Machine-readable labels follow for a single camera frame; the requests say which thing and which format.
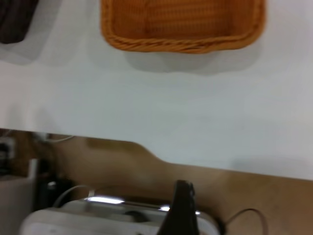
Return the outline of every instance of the orange wicker basket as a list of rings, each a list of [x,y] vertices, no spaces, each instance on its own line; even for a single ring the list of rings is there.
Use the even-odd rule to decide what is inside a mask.
[[[101,0],[102,33],[127,51],[207,53],[253,43],[266,0]]]

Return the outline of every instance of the white shelf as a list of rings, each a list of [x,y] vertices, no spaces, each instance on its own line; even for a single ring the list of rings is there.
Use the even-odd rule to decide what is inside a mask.
[[[254,45],[123,52],[99,0],[41,0],[0,46],[0,127],[137,142],[160,159],[313,179],[313,1],[268,0]]]

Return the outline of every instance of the wooden surface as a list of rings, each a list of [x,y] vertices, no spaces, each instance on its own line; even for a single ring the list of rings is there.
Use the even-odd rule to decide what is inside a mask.
[[[227,219],[245,208],[260,209],[271,235],[310,235],[313,182],[168,164],[131,142],[74,138],[55,144],[64,171],[78,184],[118,196],[171,199],[177,179],[194,183],[198,205]],[[257,216],[246,214],[230,235],[261,234]]]

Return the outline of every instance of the black cable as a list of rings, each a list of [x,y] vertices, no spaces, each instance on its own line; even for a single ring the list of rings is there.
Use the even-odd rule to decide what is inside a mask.
[[[240,215],[246,213],[246,212],[255,212],[259,217],[260,217],[260,220],[261,220],[261,224],[262,224],[262,230],[263,230],[263,235],[269,235],[269,231],[268,231],[268,222],[266,220],[266,217],[263,215],[262,212],[260,212],[259,210],[257,209],[253,209],[253,208],[249,208],[249,209],[244,209],[236,214],[234,214],[232,217],[230,217],[225,225],[228,226],[230,223],[232,223],[236,218],[238,218]]]

